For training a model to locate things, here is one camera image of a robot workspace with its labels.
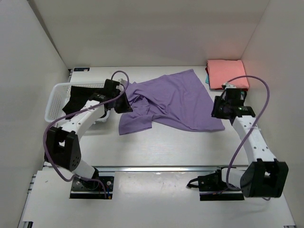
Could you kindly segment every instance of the pink towel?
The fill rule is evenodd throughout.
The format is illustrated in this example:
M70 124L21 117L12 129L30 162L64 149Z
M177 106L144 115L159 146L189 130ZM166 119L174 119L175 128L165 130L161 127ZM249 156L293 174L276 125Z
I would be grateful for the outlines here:
M222 84L230 79L246 75L241 60L208 60L207 67L210 89L221 89ZM232 81L231 84L237 88L249 89L249 84L245 77Z

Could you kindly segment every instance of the white plastic basket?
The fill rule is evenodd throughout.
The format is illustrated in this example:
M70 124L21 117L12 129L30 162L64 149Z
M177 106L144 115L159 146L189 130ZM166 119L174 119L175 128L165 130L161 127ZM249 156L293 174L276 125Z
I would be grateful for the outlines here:
M71 86L89 87L89 88L102 88L104 87L104 82L75 82L75 83L59 83L55 85L49 96L45 120L47 122L53 122L54 120L65 115L62 108L68 103L71 96ZM104 118L98 119L98 121L105 122L109 117L110 111Z

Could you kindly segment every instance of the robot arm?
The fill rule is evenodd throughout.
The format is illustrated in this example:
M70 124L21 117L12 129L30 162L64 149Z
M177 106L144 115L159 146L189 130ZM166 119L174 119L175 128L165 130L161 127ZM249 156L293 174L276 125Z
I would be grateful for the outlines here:
M117 97L121 92L119 85L119 82L107 79L101 92L94 93L82 110ZM62 126L51 127L48 130L47 149L55 165L87 179L96 179L98 177L98 171L81 159L79 141L87 129L105 114L105 109L109 110L111 108L114 108L117 113L133 111L126 94L123 94L115 102L89 109L87 112L74 116ZM91 181L86 184L88 186L96 183Z
M225 87L215 98L212 117L229 119L241 140L253 128L244 143L249 167L246 171L230 169L228 181L242 190L245 197L280 197L287 178L288 166L271 153L260 130L253 126L255 113L244 106L247 93L232 85ZM221 170L222 181L227 180L228 168Z

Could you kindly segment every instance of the white table surface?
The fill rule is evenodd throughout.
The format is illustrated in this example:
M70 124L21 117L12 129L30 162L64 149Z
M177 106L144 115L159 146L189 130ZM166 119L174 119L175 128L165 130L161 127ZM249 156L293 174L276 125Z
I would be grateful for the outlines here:
M144 82L188 69L194 69L212 100L221 94L209 90L205 66L92 67L87 72L73 72L71 82L105 81L116 70L125 71L130 82ZM228 120L223 120L226 129L221 132L186 132L153 122L152 129L120 136L120 116L113 110L106 123L92 125L81 138L82 158L86 162L93 166L228 165L240 143ZM243 149L234 164L248 165Z
M64 170L64 175L71 174ZM116 172L112 200L69 199L71 183L53 169L37 173L23 221L32 228L283 228L294 225L278 199L200 201L185 188L196 172Z

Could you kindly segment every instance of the purple cloth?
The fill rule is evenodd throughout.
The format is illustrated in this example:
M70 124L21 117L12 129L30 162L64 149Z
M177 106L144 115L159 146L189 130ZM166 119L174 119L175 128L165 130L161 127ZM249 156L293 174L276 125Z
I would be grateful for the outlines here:
M134 82L126 94L133 112L122 114L120 135L152 128L152 121L191 132L225 129L211 117L213 101L193 69Z

